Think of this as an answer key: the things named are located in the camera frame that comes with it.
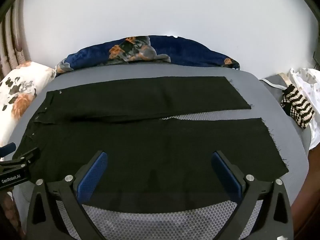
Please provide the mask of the black pants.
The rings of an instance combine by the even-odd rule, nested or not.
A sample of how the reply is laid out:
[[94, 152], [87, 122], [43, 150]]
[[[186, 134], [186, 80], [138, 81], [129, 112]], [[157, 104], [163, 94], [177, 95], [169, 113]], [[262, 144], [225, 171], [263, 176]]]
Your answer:
[[131, 213], [198, 209], [228, 200], [211, 166], [220, 150], [244, 174], [273, 181], [287, 166], [260, 118], [180, 120], [249, 110], [224, 77], [160, 77], [48, 92], [15, 153], [40, 150], [31, 181], [75, 174], [99, 150], [108, 164], [88, 205]]

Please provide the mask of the grey mesh mattress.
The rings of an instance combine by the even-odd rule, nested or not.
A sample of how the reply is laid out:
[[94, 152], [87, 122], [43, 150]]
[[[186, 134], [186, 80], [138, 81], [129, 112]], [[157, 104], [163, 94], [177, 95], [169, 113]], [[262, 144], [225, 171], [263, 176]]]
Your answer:
[[[27, 109], [10, 140], [20, 143], [27, 123], [44, 101], [47, 92], [112, 80], [163, 76], [224, 76], [251, 104], [248, 111], [228, 111], [190, 115], [191, 120], [225, 120], [261, 117], [268, 127], [289, 172], [282, 176], [290, 202], [294, 202], [309, 169], [311, 133], [300, 129], [280, 107], [285, 82], [279, 75], [258, 80], [241, 70], [217, 67], [186, 67], [171, 64], [136, 63], [76, 70], [56, 77]], [[150, 215], [112, 212], [88, 205], [85, 210], [98, 229], [112, 239], [211, 239], [235, 208], [223, 202], [198, 210]]]

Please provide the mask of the white floral pillow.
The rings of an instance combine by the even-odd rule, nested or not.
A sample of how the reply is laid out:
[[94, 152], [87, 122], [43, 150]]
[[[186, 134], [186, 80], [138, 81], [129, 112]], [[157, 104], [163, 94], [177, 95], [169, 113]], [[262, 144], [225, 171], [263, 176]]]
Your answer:
[[14, 128], [32, 101], [55, 76], [55, 69], [27, 61], [13, 69], [1, 81], [2, 147], [8, 144]]

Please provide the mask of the black white zigzag knit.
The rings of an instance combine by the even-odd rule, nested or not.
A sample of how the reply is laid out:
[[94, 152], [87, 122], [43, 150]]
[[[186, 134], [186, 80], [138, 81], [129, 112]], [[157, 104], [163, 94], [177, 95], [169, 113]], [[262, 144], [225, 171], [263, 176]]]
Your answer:
[[283, 98], [280, 105], [284, 112], [290, 116], [301, 129], [307, 128], [315, 114], [311, 103], [294, 85], [289, 85], [289, 87], [283, 91]]

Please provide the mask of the beige curtain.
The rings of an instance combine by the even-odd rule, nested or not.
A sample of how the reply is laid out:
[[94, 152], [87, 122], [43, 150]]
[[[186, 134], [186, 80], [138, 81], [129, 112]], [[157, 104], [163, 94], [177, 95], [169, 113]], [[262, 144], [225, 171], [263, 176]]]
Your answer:
[[1, 22], [1, 78], [8, 75], [19, 65], [26, 63], [20, 12], [21, 0], [16, 0]]

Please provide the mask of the navy floral blanket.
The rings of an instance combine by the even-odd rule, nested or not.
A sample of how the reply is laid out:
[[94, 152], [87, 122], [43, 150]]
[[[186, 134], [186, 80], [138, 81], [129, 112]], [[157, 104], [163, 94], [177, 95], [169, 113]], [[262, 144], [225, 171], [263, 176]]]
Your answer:
[[68, 55], [55, 69], [57, 74], [64, 74], [82, 68], [138, 62], [240, 69], [239, 62], [199, 42], [158, 35], [132, 36], [86, 47]]

